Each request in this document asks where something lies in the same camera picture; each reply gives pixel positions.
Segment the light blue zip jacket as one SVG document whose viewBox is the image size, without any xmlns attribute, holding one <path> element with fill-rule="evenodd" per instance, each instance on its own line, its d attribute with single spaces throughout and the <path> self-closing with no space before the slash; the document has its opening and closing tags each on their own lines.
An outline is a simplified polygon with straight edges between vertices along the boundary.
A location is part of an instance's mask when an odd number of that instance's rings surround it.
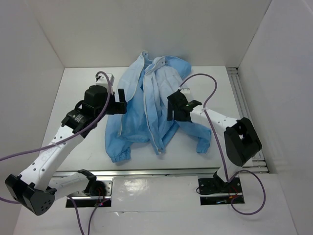
<svg viewBox="0 0 313 235">
<path fill-rule="evenodd" d="M 105 150 L 113 163 L 129 160 L 133 143 L 150 142 L 157 155 L 164 153 L 178 129 L 198 138 L 197 153 L 208 151 L 209 128 L 167 119 L 167 97 L 190 72 L 191 64 L 183 59 L 167 55 L 151 60 L 147 51 L 127 68 L 118 83 L 125 93 L 127 112 L 109 116 L 105 130 Z"/>
</svg>

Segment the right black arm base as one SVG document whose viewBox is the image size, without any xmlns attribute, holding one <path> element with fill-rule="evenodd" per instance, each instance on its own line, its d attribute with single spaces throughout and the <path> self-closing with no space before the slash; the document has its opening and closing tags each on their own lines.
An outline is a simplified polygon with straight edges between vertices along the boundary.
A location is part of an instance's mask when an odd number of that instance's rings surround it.
<svg viewBox="0 0 313 235">
<path fill-rule="evenodd" d="M 200 205 L 244 204 L 243 190 L 239 178 L 235 178 L 226 186 L 217 186 L 213 178 L 199 178 L 196 193 L 200 195 Z"/>
</svg>

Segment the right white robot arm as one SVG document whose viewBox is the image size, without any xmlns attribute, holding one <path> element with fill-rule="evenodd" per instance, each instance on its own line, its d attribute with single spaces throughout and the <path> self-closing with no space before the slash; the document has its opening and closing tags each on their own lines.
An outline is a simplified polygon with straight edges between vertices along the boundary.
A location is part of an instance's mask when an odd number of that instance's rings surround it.
<svg viewBox="0 0 313 235">
<path fill-rule="evenodd" d="M 194 124 L 196 134 L 204 134 L 200 129 L 208 128 L 218 141 L 218 136 L 224 138 L 218 147 L 222 153 L 222 166 L 214 173 L 213 186 L 215 190 L 224 192 L 230 187 L 230 182 L 243 166 L 261 149 L 261 141 L 248 118 L 233 118 L 205 108 L 201 102 L 188 101 L 188 89 L 177 90 L 167 97 L 168 120 L 181 124 Z"/>
</svg>

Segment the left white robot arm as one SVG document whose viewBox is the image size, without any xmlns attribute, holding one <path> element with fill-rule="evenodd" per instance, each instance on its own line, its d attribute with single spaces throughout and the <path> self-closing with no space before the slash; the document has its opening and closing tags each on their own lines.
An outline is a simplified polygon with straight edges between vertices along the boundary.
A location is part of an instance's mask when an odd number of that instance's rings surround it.
<svg viewBox="0 0 313 235">
<path fill-rule="evenodd" d="M 61 122 L 50 147 L 42 151 L 31 165 L 19 175 L 9 175 L 5 184 L 12 197 L 39 216 L 49 210 L 54 201 L 72 193 L 92 195 L 101 183 L 91 172 L 81 169 L 59 179 L 53 175 L 71 151 L 105 115 L 125 114 L 127 102 L 123 89 L 114 92 L 101 85 L 90 86 L 73 110 Z"/>
</svg>

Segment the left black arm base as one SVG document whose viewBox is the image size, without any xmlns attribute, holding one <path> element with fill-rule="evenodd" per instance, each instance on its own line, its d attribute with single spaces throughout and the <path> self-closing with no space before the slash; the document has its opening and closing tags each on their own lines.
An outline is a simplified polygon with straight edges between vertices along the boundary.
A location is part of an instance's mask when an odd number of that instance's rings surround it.
<svg viewBox="0 0 313 235">
<path fill-rule="evenodd" d="M 70 197 L 76 203 L 77 208 L 94 208 L 98 204 L 101 208 L 108 208 L 112 205 L 112 187 L 112 178 L 99 178 L 90 194 L 75 192 Z"/>
</svg>

